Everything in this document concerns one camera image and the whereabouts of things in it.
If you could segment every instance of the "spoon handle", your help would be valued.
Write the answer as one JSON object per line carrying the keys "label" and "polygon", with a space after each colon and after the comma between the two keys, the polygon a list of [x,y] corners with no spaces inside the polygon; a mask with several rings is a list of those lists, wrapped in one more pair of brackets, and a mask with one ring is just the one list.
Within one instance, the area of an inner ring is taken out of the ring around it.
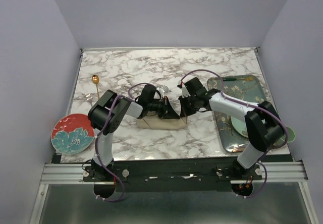
{"label": "spoon handle", "polygon": [[99,88],[97,87],[97,84],[96,84],[96,92],[97,92],[97,98],[100,99]]}

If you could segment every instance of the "plate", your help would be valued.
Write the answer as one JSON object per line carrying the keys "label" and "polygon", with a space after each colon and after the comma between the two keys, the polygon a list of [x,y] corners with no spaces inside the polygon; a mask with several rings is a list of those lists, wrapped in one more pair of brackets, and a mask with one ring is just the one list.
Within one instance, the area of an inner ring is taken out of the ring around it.
{"label": "plate", "polygon": [[231,117],[231,123],[234,128],[241,136],[248,138],[247,126],[241,120]]}
{"label": "plate", "polygon": [[51,133],[51,143],[56,151],[72,155],[87,148],[94,138],[91,122],[84,114],[71,114],[56,124]]}

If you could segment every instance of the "table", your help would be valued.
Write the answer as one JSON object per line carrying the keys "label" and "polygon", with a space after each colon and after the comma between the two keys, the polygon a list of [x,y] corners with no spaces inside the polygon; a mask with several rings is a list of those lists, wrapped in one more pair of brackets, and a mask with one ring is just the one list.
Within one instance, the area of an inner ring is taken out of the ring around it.
{"label": "table", "polygon": [[[81,62],[71,113],[86,114],[91,105],[86,102],[89,91],[97,101],[96,87],[91,81],[93,74],[99,75],[99,92],[108,89],[127,95],[132,85],[147,82],[154,85],[167,85],[167,96],[173,108],[179,113],[177,88],[179,79],[195,69],[208,69],[221,76],[253,74],[261,82],[269,101],[270,92],[265,83],[255,52],[252,48],[193,48],[193,49],[134,49],[85,51]],[[206,85],[212,77],[199,72]],[[134,91],[138,95],[142,88]],[[235,156],[221,146],[219,133],[211,112],[189,116],[188,127],[181,130],[138,129],[136,119],[125,116],[114,133],[112,146],[114,160],[145,160],[172,158],[202,158]],[[288,146],[272,150],[269,154],[289,154]],[[84,162],[94,155],[93,143],[83,152],[75,155],[62,155],[61,162]]]}

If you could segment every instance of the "wall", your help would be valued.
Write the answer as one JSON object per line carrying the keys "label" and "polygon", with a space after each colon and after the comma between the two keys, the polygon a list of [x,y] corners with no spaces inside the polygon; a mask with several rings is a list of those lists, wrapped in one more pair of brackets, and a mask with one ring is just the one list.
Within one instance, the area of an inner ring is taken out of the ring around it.
{"label": "wall", "polygon": [[296,132],[290,149],[303,159],[323,222],[323,0],[288,0],[260,48],[277,109]]}
{"label": "wall", "polygon": [[287,0],[56,0],[82,48],[259,46]]}
{"label": "wall", "polygon": [[0,223],[29,223],[80,50],[54,0],[0,0]]}

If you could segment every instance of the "blue flower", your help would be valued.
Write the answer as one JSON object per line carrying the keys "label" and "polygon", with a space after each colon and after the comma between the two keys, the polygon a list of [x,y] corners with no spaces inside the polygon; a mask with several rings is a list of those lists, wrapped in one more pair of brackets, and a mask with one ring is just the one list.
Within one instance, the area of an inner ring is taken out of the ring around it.
{"label": "blue flower", "polygon": [[77,128],[69,134],[64,131],[57,132],[52,139],[54,148],[62,154],[76,154],[87,148],[93,137],[87,136],[87,131]]}

